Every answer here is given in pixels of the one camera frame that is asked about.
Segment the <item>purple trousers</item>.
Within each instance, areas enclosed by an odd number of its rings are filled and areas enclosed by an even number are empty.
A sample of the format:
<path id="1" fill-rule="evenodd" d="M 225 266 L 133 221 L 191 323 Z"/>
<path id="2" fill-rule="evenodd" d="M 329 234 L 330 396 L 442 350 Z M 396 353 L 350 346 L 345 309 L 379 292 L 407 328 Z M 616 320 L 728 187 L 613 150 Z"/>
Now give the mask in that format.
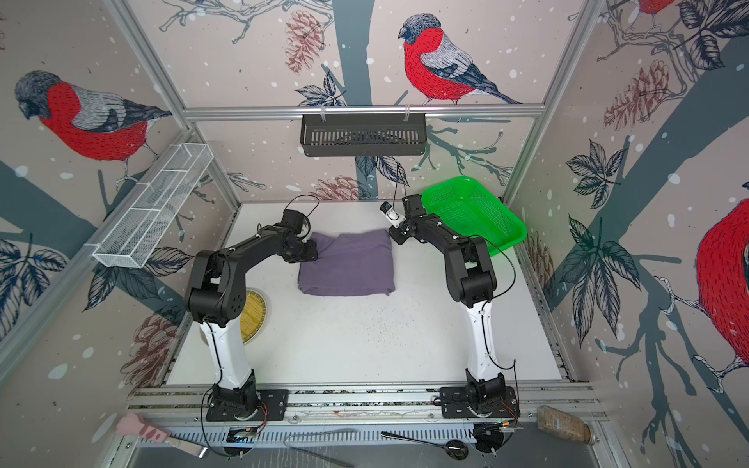
<path id="1" fill-rule="evenodd" d="M 316 261 L 304 262 L 298 288 L 310 296 L 372 296 L 395 292 L 392 241 L 384 229 L 329 236 L 313 233 Z"/>

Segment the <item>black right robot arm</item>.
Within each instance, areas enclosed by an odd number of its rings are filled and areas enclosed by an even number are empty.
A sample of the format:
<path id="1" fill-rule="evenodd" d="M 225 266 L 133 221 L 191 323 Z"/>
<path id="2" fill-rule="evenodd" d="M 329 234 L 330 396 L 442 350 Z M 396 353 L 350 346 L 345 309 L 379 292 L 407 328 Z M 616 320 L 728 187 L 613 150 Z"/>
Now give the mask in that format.
<path id="1" fill-rule="evenodd" d="M 444 419 L 519 419 L 516 389 L 510 386 L 493 356 L 492 301 L 497 276 L 486 241 L 466 237 L 448 228 L 434 214 L 400 216 L 385 202 L 380 206 L 391 223 L 389 234 L 399 245 L 414 238 L 436 248 L 444 257 L 445 277 L 451 298 L 460 304 L 470 337 L 466 384 L 443 387 L 438 400 Z"/>

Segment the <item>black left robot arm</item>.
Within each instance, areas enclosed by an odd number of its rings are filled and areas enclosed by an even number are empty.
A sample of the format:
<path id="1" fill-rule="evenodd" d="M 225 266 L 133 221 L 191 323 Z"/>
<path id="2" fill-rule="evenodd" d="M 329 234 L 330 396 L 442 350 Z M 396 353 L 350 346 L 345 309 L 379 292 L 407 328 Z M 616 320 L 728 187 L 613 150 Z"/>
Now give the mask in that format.
<path id="1" fill-rule="evenodd" d="M 194 260 L 185 305 L 207 339 L 216 382 L 201 404 L 202 419 L 211 422 L 280 420 L 286 390 L 259 391 L 246 355 L 240 316 L 247 301 L 246 274 L 270 257 L 287 263 L 317 259 L 316 246 L 305 239 L 305 222 L 278 222 L 251 238 L 218 251 L 202 251 Z"/>

